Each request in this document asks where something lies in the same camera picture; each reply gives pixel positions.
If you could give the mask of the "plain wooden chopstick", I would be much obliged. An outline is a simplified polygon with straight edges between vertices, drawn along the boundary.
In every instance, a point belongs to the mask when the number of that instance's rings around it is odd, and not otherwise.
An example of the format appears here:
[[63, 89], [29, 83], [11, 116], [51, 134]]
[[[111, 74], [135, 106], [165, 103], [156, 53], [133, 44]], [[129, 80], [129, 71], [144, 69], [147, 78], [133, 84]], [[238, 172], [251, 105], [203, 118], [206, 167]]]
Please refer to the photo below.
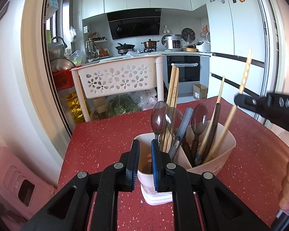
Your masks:
[[[169, 89], [168, 89], [167, 102], [166, 102], [169, 109], [171, 107], [176, 107], [176, 105], [177, 105], [178, 76], [179, 76], [178, 68], [173, 65]], [[169, 146], [169, 144], [168, 144], [169, 138], [170, 138], [170, 132], [166, 129], [162, 135], [162, 138], [161, 138], [161, 145], [160, 145], [161, 151], [163, 151], [163, 152], [167, 151], [168, 146]]]
[[172, 66], [171, 79], [169, 83], [169, 92], [167, 96], [167, 105], [169, 106], [170, 113], [170, 123], [168, 123], [166, 127], [166, 132], [164, 135], [164, 144], [163, 151], [168, 152], [173, 140], [173, 136], [171, 134], [172, 122], [175, 115], [174, 108], [177, 105], [177, 93], [178, 93], [178, 78], [179, 78], [179, 69], [176, 66]]
[[216, 105], [214, 107], [214, 111], [213, 111], [213, 115], [211, 117], [210, 123], [208, 125], [206, 134], [204, 139], [202, 140], [202, 146], [200, 147], [200, 158], [201, 161], [204, 162], [205, 158], [207, 157], [211, 145], [213, 143], [214, 140], [214, 136], [216, 133], [216, 129], [217, 129], [217, 125], [218, 125], [218, 119], [219, 119], [219, 115], [220, 115], [220, 100], [221, 100], [221, 94], [223, 91], [223, 86], [224, 86], [224, 80], [225, 80], [225, 76], [222, 77], [222, 83], [220, 86], [220, 91], [219, 91], [219, 95], [216, 101]]

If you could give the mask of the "black built-in oven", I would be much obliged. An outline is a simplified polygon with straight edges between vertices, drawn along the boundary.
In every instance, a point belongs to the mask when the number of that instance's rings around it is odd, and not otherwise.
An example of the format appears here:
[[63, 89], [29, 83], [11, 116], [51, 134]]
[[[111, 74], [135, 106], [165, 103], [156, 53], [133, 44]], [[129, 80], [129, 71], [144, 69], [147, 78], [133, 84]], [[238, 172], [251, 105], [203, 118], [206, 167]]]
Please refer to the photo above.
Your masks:
[[179, 68], [179, 82], [200, 81], [200, 56], [167, 55], [167, 79], [170, 82], [172, 66]]

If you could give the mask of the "yellow-patterned chopstick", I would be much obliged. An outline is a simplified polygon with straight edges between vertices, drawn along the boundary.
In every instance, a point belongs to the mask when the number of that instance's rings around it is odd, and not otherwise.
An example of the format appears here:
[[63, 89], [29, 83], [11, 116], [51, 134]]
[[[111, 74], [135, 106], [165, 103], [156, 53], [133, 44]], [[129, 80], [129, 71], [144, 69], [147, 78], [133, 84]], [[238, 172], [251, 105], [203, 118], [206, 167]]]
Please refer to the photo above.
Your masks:
[[[249, 70], [250, 70], [250, 65], [252, 62], [252, 52], [253, 51], [251, 50], [250, 54], [246, 60], [245, 71], [244, 71], [244, 74], [242, 77], [241, 84], [239, 86], [239, 94], [242, 94], [244, 89], [245, 89], [247, 77], [248, 77]], [[221, 132], [221, 135], [219, 136], [219, 139], [214, 143], [214, 145], [210, 148], [210, 151], [209, 151], [206, 159], [204, 160], [205, 163], [209, 162], [210, 160], [213, 159], [213, 155], [216, 153], [217, 148], [222, 145], [224, 138], [227, 134], [228, 128], [230, 126], [230, 123], [231, 123], [232, 119], [234, 118], [234, 115], [235, 115], [237, 108], [238, 107], [235, 104], [232, 106], [232, 108], [230, 110], [230, 114], [228, 115], [227, 120], [225, 121], [225, 125], [224, 125], [222, 132]]]

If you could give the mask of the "steel pot with lid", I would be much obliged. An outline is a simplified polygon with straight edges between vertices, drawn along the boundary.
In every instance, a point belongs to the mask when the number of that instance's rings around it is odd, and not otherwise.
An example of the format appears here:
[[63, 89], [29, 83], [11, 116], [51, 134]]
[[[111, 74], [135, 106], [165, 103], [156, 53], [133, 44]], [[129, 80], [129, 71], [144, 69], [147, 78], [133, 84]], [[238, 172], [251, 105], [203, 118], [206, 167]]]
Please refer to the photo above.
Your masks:
[[159, 41], [154, 41], [154, 40], [149, 39], [147, 41], [142, 42], [141, 44], [144, 45], [145, 49], [156, 49], [158, 42]]

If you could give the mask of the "small cardboard box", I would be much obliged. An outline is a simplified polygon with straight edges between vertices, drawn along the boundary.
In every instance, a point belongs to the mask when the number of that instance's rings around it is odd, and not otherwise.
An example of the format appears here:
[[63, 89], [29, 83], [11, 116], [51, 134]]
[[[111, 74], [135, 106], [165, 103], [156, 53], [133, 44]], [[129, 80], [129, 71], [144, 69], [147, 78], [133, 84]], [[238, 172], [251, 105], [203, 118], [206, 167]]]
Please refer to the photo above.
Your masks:
[[193, 85], [193, 97], [195, 100], [202, 100], [207, 98], [208, 88], [205, 85]]

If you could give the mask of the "white refrigerator with magnets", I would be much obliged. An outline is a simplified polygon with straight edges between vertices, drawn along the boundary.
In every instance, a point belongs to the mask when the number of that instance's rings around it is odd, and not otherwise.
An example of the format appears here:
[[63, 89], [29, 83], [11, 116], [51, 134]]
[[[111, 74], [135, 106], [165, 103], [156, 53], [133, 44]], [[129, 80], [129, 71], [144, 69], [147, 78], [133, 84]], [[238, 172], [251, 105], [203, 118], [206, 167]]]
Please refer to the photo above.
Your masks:
[[265, 72], [265, 33], [258, 0], [206, 0], [212, 57], [209, 97], [217, 96], [224, 78], [222, 98], [233, 103], [245, 70], [253, 58], [245, 89], [260, 95]]

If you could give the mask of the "pink flower-cutout storage cart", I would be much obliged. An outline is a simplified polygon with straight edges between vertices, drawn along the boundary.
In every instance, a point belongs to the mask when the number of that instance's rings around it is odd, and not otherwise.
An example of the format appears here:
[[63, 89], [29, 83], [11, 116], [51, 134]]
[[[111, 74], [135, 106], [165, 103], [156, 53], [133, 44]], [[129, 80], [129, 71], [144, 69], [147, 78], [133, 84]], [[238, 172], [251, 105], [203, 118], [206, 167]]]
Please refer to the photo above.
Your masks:
[[157, 88], [164, 100], [163, 56], [113, 59], [71, 69], [76, 94], [86, 122], [91, 120], [86, 99]]

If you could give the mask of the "black range hood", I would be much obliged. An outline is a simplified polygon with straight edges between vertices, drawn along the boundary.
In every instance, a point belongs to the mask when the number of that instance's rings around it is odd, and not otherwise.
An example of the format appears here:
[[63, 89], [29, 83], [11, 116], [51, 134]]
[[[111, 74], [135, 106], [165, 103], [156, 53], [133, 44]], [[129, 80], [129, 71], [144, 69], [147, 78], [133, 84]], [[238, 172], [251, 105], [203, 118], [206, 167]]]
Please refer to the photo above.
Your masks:
[[107, 13], [112, 39], [159, 35], [161, 10], [137, 8]]

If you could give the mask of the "blue-patterned end chopstick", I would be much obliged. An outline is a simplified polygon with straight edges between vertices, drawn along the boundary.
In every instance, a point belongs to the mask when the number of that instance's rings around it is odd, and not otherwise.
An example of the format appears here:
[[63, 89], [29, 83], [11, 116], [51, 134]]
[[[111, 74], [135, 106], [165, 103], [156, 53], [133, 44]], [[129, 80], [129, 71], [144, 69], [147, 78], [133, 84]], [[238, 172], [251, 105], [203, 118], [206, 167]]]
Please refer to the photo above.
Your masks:
[[206, 159], [206, 157], [209, 154], [209, 151], [210, 151], [211, 146], [213, 144], [214, 136], [216, 134], [217, 126], [218, 126], [220, 109], [221, 109], [221, 105], [220, 105], [220, 103], [217, 103], [215, 110], [214, 110], [213, 120], [211, 121], [211, 128], [210, 128], [210, 131], [208, 132], [209, 133], [208, 139], [207, 139], [207, 142], [203, 148], [201, 156], [197, 160], [197, 163], [196, 163], [197, 165], [203, 164], [204, 160]]

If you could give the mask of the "silver electric pressure cooker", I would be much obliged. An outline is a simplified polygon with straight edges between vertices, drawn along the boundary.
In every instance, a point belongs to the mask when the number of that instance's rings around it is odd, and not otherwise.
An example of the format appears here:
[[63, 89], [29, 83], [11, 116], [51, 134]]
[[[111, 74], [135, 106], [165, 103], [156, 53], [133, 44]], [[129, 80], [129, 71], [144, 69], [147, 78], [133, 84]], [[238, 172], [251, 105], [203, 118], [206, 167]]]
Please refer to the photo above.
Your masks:
[[175, 34], [165, 38], [167, 51], [181, 51], [182, 50], [182, 38], [181, 35]]

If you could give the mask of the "red plastic basket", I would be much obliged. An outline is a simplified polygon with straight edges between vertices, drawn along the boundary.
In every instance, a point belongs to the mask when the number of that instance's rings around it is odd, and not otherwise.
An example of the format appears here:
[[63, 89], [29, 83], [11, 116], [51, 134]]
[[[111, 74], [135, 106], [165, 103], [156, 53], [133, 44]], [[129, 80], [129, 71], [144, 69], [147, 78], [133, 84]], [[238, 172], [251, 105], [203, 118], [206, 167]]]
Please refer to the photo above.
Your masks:
[[71, 70], [72, 68], [53, 73], [56, 91], [70, 89], [75, 86]]

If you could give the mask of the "pink plastic utensil holder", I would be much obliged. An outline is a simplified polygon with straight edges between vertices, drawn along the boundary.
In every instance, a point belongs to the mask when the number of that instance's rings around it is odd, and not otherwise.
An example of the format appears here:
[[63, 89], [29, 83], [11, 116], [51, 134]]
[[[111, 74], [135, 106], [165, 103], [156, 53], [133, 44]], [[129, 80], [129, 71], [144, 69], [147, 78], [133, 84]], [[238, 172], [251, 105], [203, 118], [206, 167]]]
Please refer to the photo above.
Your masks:
[[[154, 136], [155, 134], [151, 132], [135, 137], [135, 139], [140, 143], [138, 180], [140, 181], [141, 193], [146, 203], [149, 205], [162, 205], [172, 202], [172, 194], [170, 192], [158, 193], [155, 191], [153, 174], [150, 173], [151, 157], [149, 157], [149, 154], [151, 153], [151, 141]], [[192, 173], [201, 175], [204, 172], [211, 172], [214, 175], [217, 175], [229, 158], [229, 155], [235, 146], [236, 140], [233, 134], [227, 132], [224, 143], [216, 151], [213, 159], [209, 162], [197, 167], [192, 167], [182, 148], [179, 148], [173, 162]]]

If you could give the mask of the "black wok on stove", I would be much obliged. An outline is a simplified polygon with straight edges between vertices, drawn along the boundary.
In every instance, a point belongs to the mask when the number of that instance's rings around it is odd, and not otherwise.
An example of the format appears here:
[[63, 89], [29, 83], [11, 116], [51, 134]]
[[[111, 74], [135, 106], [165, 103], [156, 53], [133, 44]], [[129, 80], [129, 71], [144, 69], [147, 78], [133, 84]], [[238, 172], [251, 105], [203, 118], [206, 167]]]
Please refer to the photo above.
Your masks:
[[125, 55], [129, 51], [134, 51], [134, 47], [135, 47], [135, 45], [133, 45], [133, 44], [118, 43], [118, 46], [116, 46], [116, 49], [117, 49], [119, 55]]

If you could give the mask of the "stacked pink plastic stools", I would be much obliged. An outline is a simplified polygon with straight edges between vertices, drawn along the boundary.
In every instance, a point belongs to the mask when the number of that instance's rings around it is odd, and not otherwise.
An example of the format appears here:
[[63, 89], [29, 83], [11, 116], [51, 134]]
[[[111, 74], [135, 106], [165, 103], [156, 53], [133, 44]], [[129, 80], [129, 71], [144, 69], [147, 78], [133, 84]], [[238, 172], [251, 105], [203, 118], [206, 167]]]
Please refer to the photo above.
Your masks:
[[56, 193], [7, 147], [0, 146], [0, 218], [20, 230]]

